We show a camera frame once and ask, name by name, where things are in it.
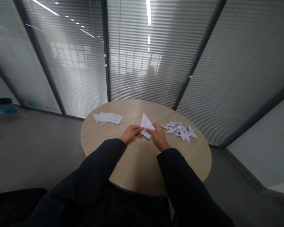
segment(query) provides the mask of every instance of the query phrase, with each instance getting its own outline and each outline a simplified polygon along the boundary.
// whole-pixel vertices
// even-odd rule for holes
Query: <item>trash bin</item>
[[[0,98],[0,113],[11,114],[16,112],[16,108],[11,98]]]

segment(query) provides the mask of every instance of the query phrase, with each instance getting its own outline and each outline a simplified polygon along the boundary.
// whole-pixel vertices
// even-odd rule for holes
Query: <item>person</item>
[[[161,151],[157,160],[177,225],[234,226],[181,153],[170,147],[163,128],[153,126],[155,131],[145,131]],[[172,226],[159,198],[126,192],[108,182],[126,145],[142,137],[143,129],[130,125],[119,138],[105,140],[42,197],[28,220],[13,226]]]

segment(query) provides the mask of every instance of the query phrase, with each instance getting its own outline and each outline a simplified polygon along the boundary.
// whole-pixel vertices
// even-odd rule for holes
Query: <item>white wall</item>
[[[284,193],[284,100],[228,149],[266,188]]]

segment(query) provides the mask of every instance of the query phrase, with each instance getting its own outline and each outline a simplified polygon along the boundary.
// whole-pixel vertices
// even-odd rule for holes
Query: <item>wooden table top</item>
[[[122,115],[119,125],[97,124],[93,114],[115,113]],[[86,156],[95,151],[106,139],[119,138],[129,125],[141,125],[145,113],[151,122],[164,125],[170,121],[187,122],[195,129],[198,139],[190,137],[190,143],[181,137],[165,134],[172,148],[177,148],[197,176],[204,181],[211,169],[211,152],[207,141],[197,127],[180,113],[163,105],[144,100],[117,100],[93,110],[81,128],[81,142]],[[109,181],[128,191],[152,196],[167,196],[165,183],[157,161],[159,150],[146,137],[135,137],[127,146]]]

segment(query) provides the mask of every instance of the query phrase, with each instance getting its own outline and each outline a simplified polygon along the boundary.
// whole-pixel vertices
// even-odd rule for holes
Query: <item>stack of paper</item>
[[[148,117],[146,116],[145,113],[143,113],[143,117],[142,117],[142,122],[141,122],[141,127],[144,127],[144,128],[148,128],[152,131],[155,131],[155,127],[152,125],[152,123],[150,122],[150,120],[148,119]],[[141,134],[143,136],[145,136],[147,139],[150,139],[151,138],[151,134],[147,133],[145,131],[145,129],[143,131],[141,131]]]
[[[168,124],[162,125],[167,131],[166,133],[172,133],[175,136],[181,137],[184,141],[185,139],[189,142],[189,137],[198,139],[196,134],[193,132],[195,129],[192,129],[187,123],[182,124],[182,122],[169,122]]]
[[[94,118],[96,119],[97,123],[100,124],[104,124],[105,122],[120,124],[123,117],[114,113],[99,113],[94,114]]]

